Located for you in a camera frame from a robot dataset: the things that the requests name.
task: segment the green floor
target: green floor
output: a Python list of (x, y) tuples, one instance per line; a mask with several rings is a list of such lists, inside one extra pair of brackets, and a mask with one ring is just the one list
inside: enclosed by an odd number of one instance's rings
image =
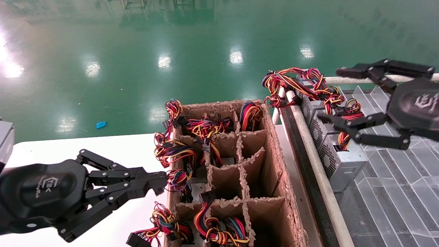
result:
[(269, 69), (439, 65), (437, 1), (131, 1), (0, 1), (0, 116), (17, 142), (161, 131), (170, 98), (264, 98)]

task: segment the white table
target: white table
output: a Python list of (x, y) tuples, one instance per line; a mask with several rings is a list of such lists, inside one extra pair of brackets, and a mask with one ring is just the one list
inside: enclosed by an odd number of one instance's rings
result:
[[(276, 126), (281, 148), (288, 166), (299, 212), (310, 246), (320, 246), (317, 228), (306, 200), (305, 190), (300, 181), (291, 146), (282, 125)], [(147, 172), (165, 171), (156, 160), (153, 134), (78, 138), (52, 141), (22, 142), (14, 145), (14, 150), (6, 167), (18, 167), (34, 163), (59, 163), (75, 159), (81, 149), (87, 149), (104, 156), (125, 167), (142, 166)], [(72, 243), (65, 242), (55, 228), (46, 228), (27, 234), (8, 234), (0, 236), (0, 246), (5, 247), (123, 247), (130, 234), (137, 230), (152, 227), (149, 218), (157, 201), (167, 204), (167, 192), (156, 197), (150, 190), (145, 198), (128, 201), (120, 209), (84, 233)]]

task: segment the cardboard compartment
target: cardboard compartment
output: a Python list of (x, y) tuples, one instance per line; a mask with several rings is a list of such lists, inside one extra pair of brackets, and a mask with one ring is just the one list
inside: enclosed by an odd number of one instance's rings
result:
[(184, 221), (191, 228), (194, 234), (194, 244), (195, 245), (181, 245), (181, 243), (170, 243), (167, 239), (165, 239), (164, 247), (203, 247), (205, 245), (204, 240), (200, 237), (200, 232), (194, 227), (193, 218), (201, 210), (201, 204), (183, 204), (178, 203), (174, 207), (170, 207), (171, 211), (174, 213), (176, 220)]
[(207, 179), (217, 199), (242, 199), (243, 189), (240, 183), (240, 171), (237, 165), (207, 168)]
[[(251, 100), (251, 101), (254, 102), (254, 103), (256, 103), (257, 105), (263, 105), (263, 102), (260, 101), (260, 100)], [(233, 110), (236, 112), (237, 120), (238, 120), (238, 121), (239, 121), (240, 116), (241, 116), (241, 108), (242, 108), (242, 105), (243, 105), (245, 102), (247, 102), (247, 101), (239, 101), (239, 102), (236, 102), (236, 103), (233, 103), (233, 104), (232, 104), (232, 108), (233, 108)], [(255, 131), (258, 131), (258, 130), (265, 130), (265, 129), (266, 129), (266, 127), (267, 127), (267, 125), (266, 125), (266, 121), (262, 121), (262, 118), (264, 118), (264, 116), (266, 116), (266, 115), (263, 114), (263, 116), (261, 117), (261, 121), (260, 121), (259, 124), (257, 125), (257, 128), (255, 129)]]
[[(226, 218), (237, 217), (244, 227), (248, 225), (249, 222), (245, 221), (244, 215), (247, 212), (243, 211), (243, 203), (225, 203), (225, 202), (215, 202), (210, 207), (210, 216), (217, 218), (221, 223), (221, 230), (226, 230), (225, 225), (222, 221)], [(249, 237), (249, 229), (246, 228), (245, 235)]]
[(237, 136), (235, 133), (217, 134), (214, 139), (213, 145), (218, 149), (219, 156), (223, 159), (223, 165), (227, 166), (238, 163)]
[(237, 139), (239, 161), (241, 162), (256, 154), (265, 145), (266, 138), (267, 130), (239, 133)]
[[(199, 190), (197, 193), (212, 190), (216, 195), (206, 216), (220, 220), (235, 216), (243, 220), (250, 247), (307, 247), (308, 239), (268, 107), (261, 101), (255, 101), (263, 109), (262, 130), (241, 132), (237, 114), (244, 102), (184, 106), (185, 115), (193, 118), (201, 118), (204, 113), (230, 113), (235, 127), (238, 127), (234, 133), (218, 134), (214, 139), (220, 156), (233, 157), (236, 164), (215, 167), (211, 154), (204, 152), (207, 183), (205, 188), (196, 187)], [(181, 131), (176, 131), (176, 138), (201, 150), (193, 138), (183, 136)], [(201, 200), (195, 200), (193, 194), (193, 203), (181, 203), (176, 194), (170, 193), (169, 209), (178, 214), (178, 219), (192, 220), (201, 209)], [(197, 239), (198, 232), (195, 228), (193, 231)]]
[[(237, 125), (239, 123), (236, 112), (230, 105), (215, 105), (214, 103), (208, 103), (203, 105), (185, 105), (183, 107), (183, 113), (186, 119), (203, 119), (203, 116), (208, 116), (212, 119), (217, 120), (219, 117), (221, 119), (229, 117), (233, 121), (233, 131), (239, 129)], [(185, 130), (182, 130), (179, 134), (191, 135)]]
[(296, 246), (287, 217), (284, 198), (270, 198), (247, 203), (251, 223), (250, 247)]
[[(197, 165), (199, 168), (194, 171), (192, 178), (189, 180), (192, 189), (192, 197), (194, 198), (193, 202), (197, 202), (199, 201), (200, 193), (206, 191), (207, 186), (207, 169), (206, 166), (200, 165), (200, 161), (203, 157), (203, 151), (201, 145), (196, 142), (195, 138), (190, 136), (179, 136), (177, 140), (194, 148), (195, 152), (197, 153)], [(184, 162), (182, 160), (171, 164), (171, 170), (184, 169), (184, 167)], [(175, 203), (181, 203), (180, 192), (172, 192), (171, 197)]]
[(272, 145), (266, 141), (265, 145), (244, 164), (251, 198), (281, 195), (279, 184), (286, 172), (273, 165), (279, 157), (274, 155)]

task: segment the power supply unit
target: power supply unit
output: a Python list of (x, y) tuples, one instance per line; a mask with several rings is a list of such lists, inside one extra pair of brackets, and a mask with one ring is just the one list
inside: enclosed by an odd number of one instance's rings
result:
[(313, 116), (313, 119), (311, 120), (311, 124), (309, 125), (309, 132), (313, 137), (317, 151), (320, 151), (323, 141), (326, 139), (328, 134), (340, 133), (334, 129), (334, 125), (332, 123), (323, 123), (322, 120), (317, 117), (319, 113), (325, 114), (325, 110), (317, 110)]
[(305, 118), (306, 124), (309, 126), (314, 114), (317, 110), (324, 109), (325, 106), (322, 100), (311, 100), (308, 96), (302, 96), (302, 103), (300, 109), (302, 110), (303, 117)]
[(353, 140), (350, 140), (347, 151), (338, 149), (338, 134), (329, 134), (319, 151), (320, 160), (334, 192), (343, 191), (368, 162), (363, 149)]

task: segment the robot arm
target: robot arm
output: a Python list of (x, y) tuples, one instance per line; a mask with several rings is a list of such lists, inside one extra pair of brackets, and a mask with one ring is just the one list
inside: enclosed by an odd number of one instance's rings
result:
[[(0, 168), (12, 151), (13, 131), (8, 133)], [(89, 173), (84, 164), (98, 171)], [(145, 197), (150, 189), (163, 193), (166, 184), (165, 172), (126, 168), (85, 149), (75, 160), (5, 168), (0, 174), (0, 235), (55, 227), (72, 242), (127, 201)]]
[[(324, 121), (334, 124), (338, 131), (348, 133), (357, 143), (407, 149), (411, 135), (419, 135), (439, 141), (439, 84), (430, 79), (435, 69), (430, 66), (383, 59), (373, 64), (357, 64), (352, 68), (339, 68), (339, 76), (371, 79), (384, 91), (391, 94), (385, 113), (376, 113), (354, 121), (338, 116), (319, 115)], [(397, 85), (386, 73), (412, 77), (413, 80)], [(389, 122), (400, 134), (399, 137), (362, 134), (360, 130)]]

